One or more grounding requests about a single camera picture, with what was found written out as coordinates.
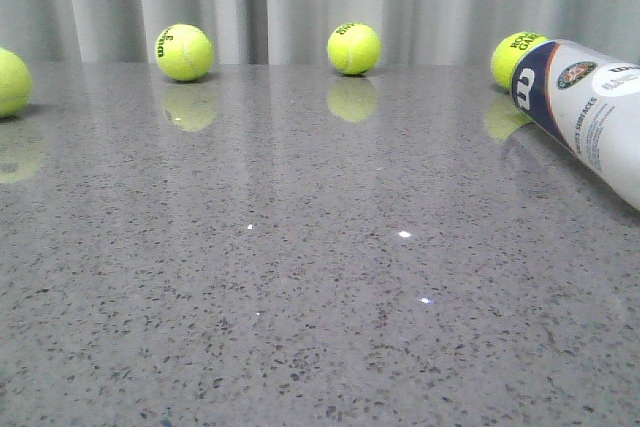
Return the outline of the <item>Roland Garros yellow tennis ball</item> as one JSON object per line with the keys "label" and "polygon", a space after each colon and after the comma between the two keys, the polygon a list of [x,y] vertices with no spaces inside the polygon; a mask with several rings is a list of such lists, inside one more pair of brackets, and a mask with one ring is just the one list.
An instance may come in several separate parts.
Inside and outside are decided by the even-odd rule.
{"label": "Roland Garros yellow tennis ball", "polygon": [[513,33],[502,39],[495,47],[490,67],[496,84],[509,91],[514,70],[520,60],[533,48],[548,41],[541,34],[522,31]]}

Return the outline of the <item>far-left yellow tennis ball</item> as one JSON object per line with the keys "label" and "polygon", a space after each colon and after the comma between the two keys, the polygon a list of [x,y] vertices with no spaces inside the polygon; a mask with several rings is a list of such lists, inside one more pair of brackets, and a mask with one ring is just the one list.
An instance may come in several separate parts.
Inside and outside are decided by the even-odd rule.
{"label": "far-left yellow tennis ball", "polygon": [[0,61],[0,111],[2,118],[14,116],[30,97],[32,79],[25,62],[2,48]]}

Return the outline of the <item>middle yellow tennis ball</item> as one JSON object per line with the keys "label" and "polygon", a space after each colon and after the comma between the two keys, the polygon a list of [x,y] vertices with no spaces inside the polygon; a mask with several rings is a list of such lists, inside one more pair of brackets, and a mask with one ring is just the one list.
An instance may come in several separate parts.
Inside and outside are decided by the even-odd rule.
{"label": "middle yellow tennis ball", "polygon": [[329,36],[327,54],[338,72],[360,75],[377,64],[381,41],[372,27],[364,23],[345,23]]}

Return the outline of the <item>yellow Wilson tennis ball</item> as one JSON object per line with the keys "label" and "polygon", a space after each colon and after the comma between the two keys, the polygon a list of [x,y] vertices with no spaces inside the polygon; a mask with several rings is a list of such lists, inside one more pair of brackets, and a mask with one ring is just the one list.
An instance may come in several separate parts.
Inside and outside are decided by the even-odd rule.
{"label": "yellow Wilson tennis ball", "polygon": [[207,35],[189,24],[174,24],[157,37],[154,47],[156,63],[170,79],[191,82],[209,72],[214,47]]}

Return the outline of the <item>white blue tennis ball can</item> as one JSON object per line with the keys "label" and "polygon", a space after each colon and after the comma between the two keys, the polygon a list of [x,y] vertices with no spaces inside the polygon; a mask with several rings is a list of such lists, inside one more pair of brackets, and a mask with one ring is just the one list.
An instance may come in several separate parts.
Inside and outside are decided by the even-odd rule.
{"label": "white blue tennis ball can", "polygon": [[639,207],[639,66],[566,40],[527,52],[511,97],[549,136]]}

